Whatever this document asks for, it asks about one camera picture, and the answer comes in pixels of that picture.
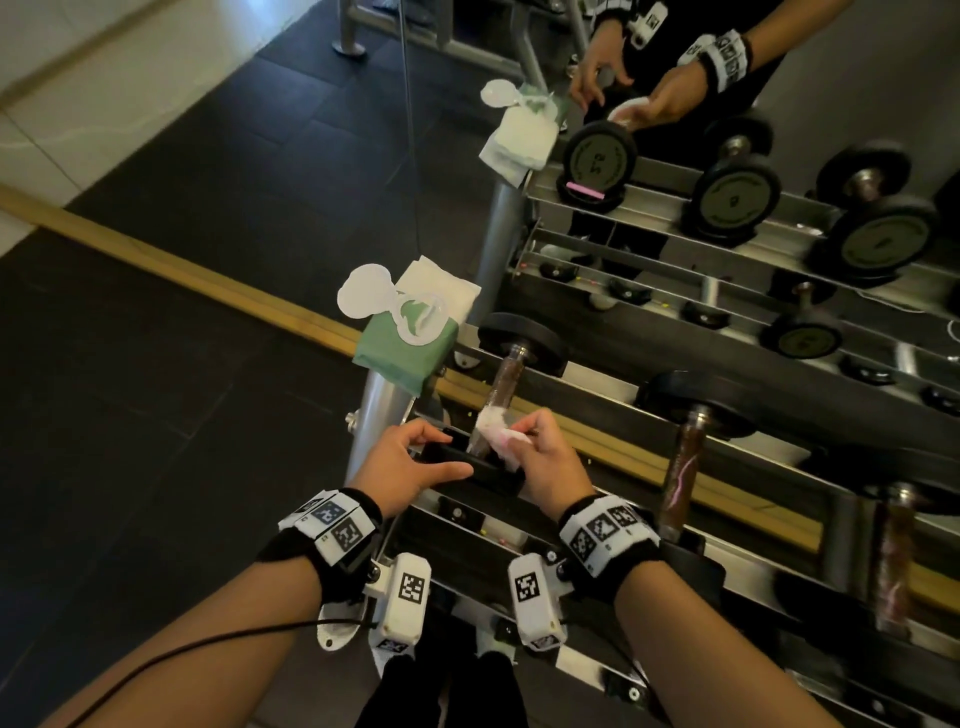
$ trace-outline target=human hand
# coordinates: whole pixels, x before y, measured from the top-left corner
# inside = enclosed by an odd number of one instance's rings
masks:
[[[596,493],[584,464],[560,432],[548,409],[539,409],[518,420],[510,429],[523,432],[533,445],[511,440],[510,450],[527,476],[533,501],[547,516],[559,521],[575,502]]]
[[[660,124],[672,124],[696,109],[707,98],[707,71],[697,61],[678,65],[663,74],[650,94],[650,103],[618,111],[611,121],[635,132]]]
[[[383,518],[392,518],[410,505],[420,491],[473,475],[470,463],[427,465],[416,462],[407,452],[411,445],[448,443],[452,439],[424,420],[388,427],[349,483],[349,488],[366,493],[380,506]]]
[[[619,20],[605,20],[600,24],[593,34],[584,59],[573,73],[570,98],[584,111],[592,101],[596,101],[600,106],[607,103],[603,91],[597,85],[597,73],[604,66],[613,69],[621,84],[631,85],[634,82],[623,66],[623,26]]]

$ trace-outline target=wooden baseboard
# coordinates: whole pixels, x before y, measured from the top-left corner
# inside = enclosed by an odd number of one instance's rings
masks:
[[[165,253],[4,184],[0,184],[0,209],[26,223],[57,232],[323,347],[353,356],[360,331],[302,306]],[[473,409],[483,405],[488,390],[489,386],[483,382],[452,370],[447,370],[444,378],[437,382],[437,391],[441,395]],[[537,407],[537,404],[520,398],[514,399],[512,405],[520,413],[531,412]],[[557,419],[573,447],[586,457],[648,483],[662,483],[667,466],[665,458],[570,418],[558,416]],[[698,503],[793,546],[816,552],[820,544],[822,526],[818,522],[772,502],[769,506],[757,503],[762,499],[709,475],[700,473],[697,476],[693,497]],[[910,584],[919,599],[960,614],[960,582],[914,565]]]

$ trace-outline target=white wall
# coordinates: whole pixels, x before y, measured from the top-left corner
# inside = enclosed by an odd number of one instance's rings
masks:
[[[929,196],[960,168],[960,2],[857,0],[794,51],[764,89],[784,189],[811,188],[845,146],[893,138]]]
[[[0,0],[0,92],[154,0]]]

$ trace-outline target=pink stripe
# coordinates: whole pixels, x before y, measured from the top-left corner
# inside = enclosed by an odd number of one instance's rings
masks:
[[[582,184],[577,184],[576,182],[568,182],[566,184],[567,189],[572,189],[574,192],[580,192],[584,195],[589,195],[590,197],[595,197],[597,200],[603,200],[603,192],[597,192],[595,189],[590,189],[589,187],[584,187]]]

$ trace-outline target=forearm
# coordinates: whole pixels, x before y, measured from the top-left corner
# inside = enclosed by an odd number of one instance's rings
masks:
[[[317,573],[305,558],[254,564],[104,672],[41,728],[68,725],[127,673],[163,652],[224,632],[315,619],[320,603]],[[136,677],[84,728],[242,726],[294,638],[293,632],[246,637],[174,657]]]
[[[853,0],[783,0],[762,22],[743,34],[754,59],[750,70],[793,50],[852,5]]]
[[[663,562],[636,567],[614,606],[677,728],[839,725]]]

